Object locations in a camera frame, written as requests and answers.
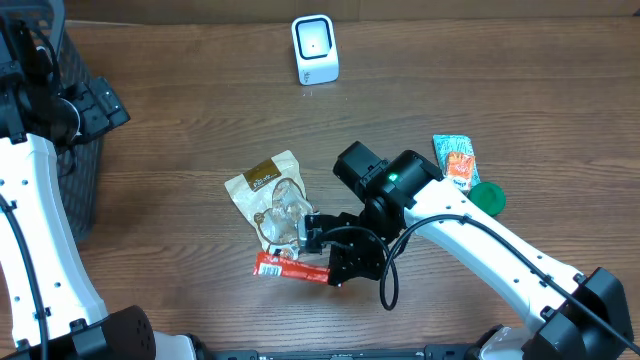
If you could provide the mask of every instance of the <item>red snack packet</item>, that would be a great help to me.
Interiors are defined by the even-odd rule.
[[[320,284],[329,282],[329,269],[325,267],[304,264],[280,256],[269,255],[266,252],[259,252],[256,256],[253,275],[282,276]]]

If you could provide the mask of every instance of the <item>wooden table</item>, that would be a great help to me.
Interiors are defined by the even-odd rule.
[[[424,239],[399,258],[393,312],[372,281],[334,289],[251,275],[260,247],[226,180],[289,149],[321,211],[358,212],[331,173],[342,150],[360,140],[388,158],[410,148],[434,159],[432,135],[448,133],[469,135],[481,178],[505,190],[501,222],[622,280],[640,334],[640,20],[337,24],[340,79],[314,87],[297,84],[288,24],[71,35],[132,117],[106,138],[97,224],[80,245],[110,311],[137,304],[157,330],[259,351],[470,342],[518,326]],[[6,354],[4,287],[0,308]]]

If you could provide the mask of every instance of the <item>green round object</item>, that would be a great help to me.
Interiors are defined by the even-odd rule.
[[[507,205],[507,197],[500,186],[494,183],[480,183],[469,192],[469,200],[490,216],[496,216]]]

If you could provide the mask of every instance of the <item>gray basket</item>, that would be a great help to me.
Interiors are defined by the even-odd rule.
[[[63,86],[70,86],[77,81],[89,83],[89,70],[64,30],[62,0],[0,0],[0,12],[10,18],[22,19],[30,27],[37,26],[49,36],[58,55]],[[93,227],[102,141],[100,138],[92,143],[76,146],[75,171],[58,181],[62,204],[76,242],[84,240]],[[67,172],[72,164],[73,157],[68,151],[58,156],[58,174]]]

